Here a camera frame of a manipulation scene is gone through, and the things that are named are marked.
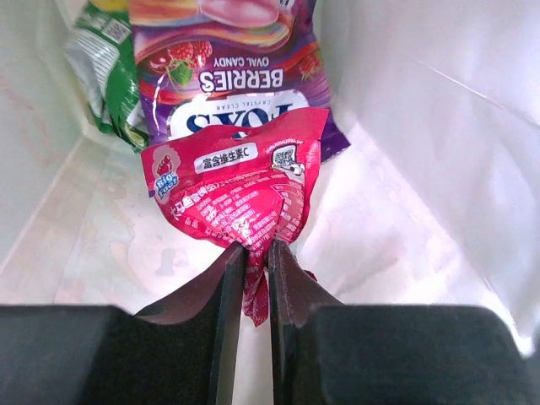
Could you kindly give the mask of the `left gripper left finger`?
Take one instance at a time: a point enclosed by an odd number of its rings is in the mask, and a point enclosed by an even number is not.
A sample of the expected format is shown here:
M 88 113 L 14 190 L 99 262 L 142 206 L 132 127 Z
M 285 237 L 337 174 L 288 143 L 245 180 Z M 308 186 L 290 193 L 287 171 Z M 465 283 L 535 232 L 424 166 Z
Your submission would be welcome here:
M 245 249 L 131 315 L 106 305 L 5 305 L 4 404 L 229 404 Z

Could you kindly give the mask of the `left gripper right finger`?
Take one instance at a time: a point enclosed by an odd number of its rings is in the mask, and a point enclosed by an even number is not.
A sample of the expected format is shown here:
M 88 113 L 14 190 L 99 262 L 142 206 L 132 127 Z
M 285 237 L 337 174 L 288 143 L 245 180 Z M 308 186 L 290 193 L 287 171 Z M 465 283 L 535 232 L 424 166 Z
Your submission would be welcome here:
M 268 254 L 277 404 L 536 404 L 510 330 L 470 305 L 345 305 L 276 240 Z

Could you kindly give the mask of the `pink snack packet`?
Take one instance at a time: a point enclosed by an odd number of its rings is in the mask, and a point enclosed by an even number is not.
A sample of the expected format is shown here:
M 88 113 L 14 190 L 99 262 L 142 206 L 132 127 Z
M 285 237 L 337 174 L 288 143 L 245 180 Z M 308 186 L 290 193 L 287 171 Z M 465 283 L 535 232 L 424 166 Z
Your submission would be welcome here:
M 248 250 L 242 311 L 255 326 L 270 312 L 271 244 L 296 241 L 307 222 L 328 115 L 305 107 L 260 127 L 212 125 L 141 153 L 148 194 L 172 226 Z

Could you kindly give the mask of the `white paper bag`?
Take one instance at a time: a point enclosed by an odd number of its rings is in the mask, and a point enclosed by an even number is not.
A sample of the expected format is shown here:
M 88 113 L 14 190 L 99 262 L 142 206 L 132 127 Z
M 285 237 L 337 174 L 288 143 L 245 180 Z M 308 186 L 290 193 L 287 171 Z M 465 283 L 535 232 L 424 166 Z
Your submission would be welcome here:
M 159 344 L 89 378 L 103 332 L 220 253 L 176 233 L 136 156 L 90 124 L 63 55 L 80 1 L 1 4 L 1 401 L 135 404 L 186 386 Z M 323 1 L 316 30 L 351 146 L 321 169 L 296 246 L 348 306 L 470 305 L 494 321 L 487 403 L 536 404 L 539 356 L 539 4 Z

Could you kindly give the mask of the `purple blue snack packet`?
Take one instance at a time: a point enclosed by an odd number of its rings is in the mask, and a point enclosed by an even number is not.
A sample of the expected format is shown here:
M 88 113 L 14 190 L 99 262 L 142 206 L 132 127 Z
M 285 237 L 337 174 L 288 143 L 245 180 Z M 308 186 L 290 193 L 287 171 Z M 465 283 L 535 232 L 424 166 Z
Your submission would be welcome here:
M 131 1 L 149 143 L 329 109 L 312 1 Z

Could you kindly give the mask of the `green lime snack packet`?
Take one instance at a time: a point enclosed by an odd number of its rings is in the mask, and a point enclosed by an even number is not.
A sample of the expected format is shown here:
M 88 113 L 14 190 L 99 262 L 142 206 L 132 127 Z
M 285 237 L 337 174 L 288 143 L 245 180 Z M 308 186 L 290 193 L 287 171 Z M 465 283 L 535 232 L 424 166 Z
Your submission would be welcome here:
M 64 48 L 94 124 L 140 152 L 149 145 L 126 1 L 88 1 Z

